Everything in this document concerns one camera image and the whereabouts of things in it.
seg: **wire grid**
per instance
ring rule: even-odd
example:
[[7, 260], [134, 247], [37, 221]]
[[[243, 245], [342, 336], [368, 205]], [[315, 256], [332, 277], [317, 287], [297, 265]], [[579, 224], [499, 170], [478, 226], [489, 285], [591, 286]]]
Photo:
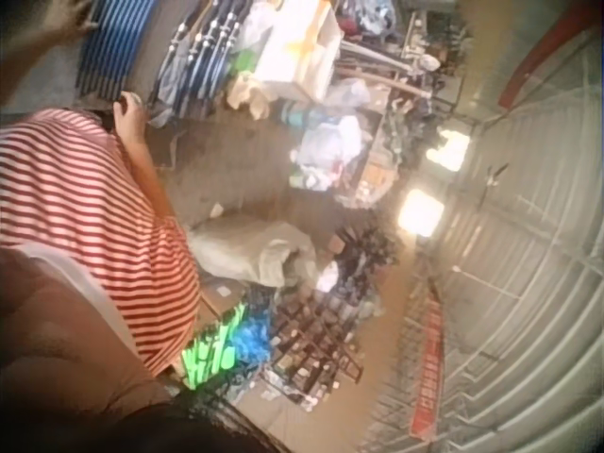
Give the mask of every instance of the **wire grid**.
[[406, 322], [399, 332], [397, 349], [391, 357], [390, 373], [382, 384], [382, 393], [372, 411], [372, 424], [359, 449], [361, 453], [379, 452], [388, 444], [409, 437], [425, 349], [427, 294], [426, 282], [418, 279], [406, 310], [406, 320], [413, 322]]

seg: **red beam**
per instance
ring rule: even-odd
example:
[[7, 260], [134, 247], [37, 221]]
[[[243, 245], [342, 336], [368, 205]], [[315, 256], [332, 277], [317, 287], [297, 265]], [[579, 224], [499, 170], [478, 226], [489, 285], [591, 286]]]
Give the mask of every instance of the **red beam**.
[[511, 109], [527, 79], [539, 66], [581, 31], [601, 23], [602, 4], [599, 0], [583, 0], [572, 5], [520, 63], [499, 97], [499, 105]]

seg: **red sign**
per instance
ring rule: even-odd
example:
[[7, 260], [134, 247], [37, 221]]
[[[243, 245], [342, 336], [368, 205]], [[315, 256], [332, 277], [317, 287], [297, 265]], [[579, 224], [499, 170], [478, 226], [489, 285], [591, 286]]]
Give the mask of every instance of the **red sign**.
[[441, 305], [431, 296], [428, 297], [426, 351], [421, 373], [410, 436], [424, 442], [432, 442], [436, 438], [443, 381], [443, 312]]

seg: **hand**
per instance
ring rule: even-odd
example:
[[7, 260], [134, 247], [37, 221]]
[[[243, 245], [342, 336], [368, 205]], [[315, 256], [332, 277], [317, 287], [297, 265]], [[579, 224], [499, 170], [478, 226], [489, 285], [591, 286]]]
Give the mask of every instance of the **hand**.
[[146, 111], [143, 101], [134, 92], [122, 92], [125, 100], [126, 110], [121, 103], [113, 104], [113, 116], [115, 117], [115, 130], [126, 151], [132, 148], [146, 145], [144, 140], [144, 129], [147, 122]]
[[42, 33], [55, 44], [77, 40], [95, 30], [90, 21], [92, 0], [48, 0]]

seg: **white box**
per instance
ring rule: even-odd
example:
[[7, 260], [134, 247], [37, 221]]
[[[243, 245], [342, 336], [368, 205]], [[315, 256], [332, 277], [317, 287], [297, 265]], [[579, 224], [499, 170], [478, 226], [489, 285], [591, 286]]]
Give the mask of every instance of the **white box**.
[[321, 102], [343, 32], [326, 0], [284, 0], [255, 78], [276, 96]]

